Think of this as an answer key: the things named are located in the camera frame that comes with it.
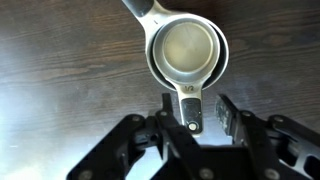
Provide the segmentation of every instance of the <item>metal bolt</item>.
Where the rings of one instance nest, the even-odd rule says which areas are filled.
[[[140,117],[139,116],[133,116],[132,117],[132,121],[140,121]]]
[[[251,113],[249,113],[248,111],[243,111],[241,114],[247,117],[251,116]]]
[[[278,173],[278,171],[271,169],[271,168],[266,169],[264,171],[264,175],[270,180],[279,180],[280,179],[280,174]]]
[[[191,131],[195,131],[197,129],[197,124],[196,123],[190,123],[188,125],[188,128],[191,130]]]
[[[161,115],[161,116],[166,116],[166,115],[168,115],[168,113],[165,112],[165,111],[162,111],[162,112],[160,113],[160,115]]]
[[[200,177],[204,180],[210,180],[214,178],[214,174],[209,168],[200,169],[199,174],[200,174]]]
[[[277,122],[283,122],[283,119],[280,116],[274,117],[274,120],[276,120]]]
[[[92,178],[92,171],[84,170],[79,174],[78,180],[90,180]]]

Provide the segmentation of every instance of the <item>wooden table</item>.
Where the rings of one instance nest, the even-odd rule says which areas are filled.
[[[212,20],[229,42],[227,70],[203,94],[200,143],[228,142],[214,117],[218,93],[320,133],[318,1],[160,3]],[[164,92],[180,119],[176,93],[150,73],[143,29],[120,0],[0,1],[0,179],[64,179],[125,115],[159,109]]]

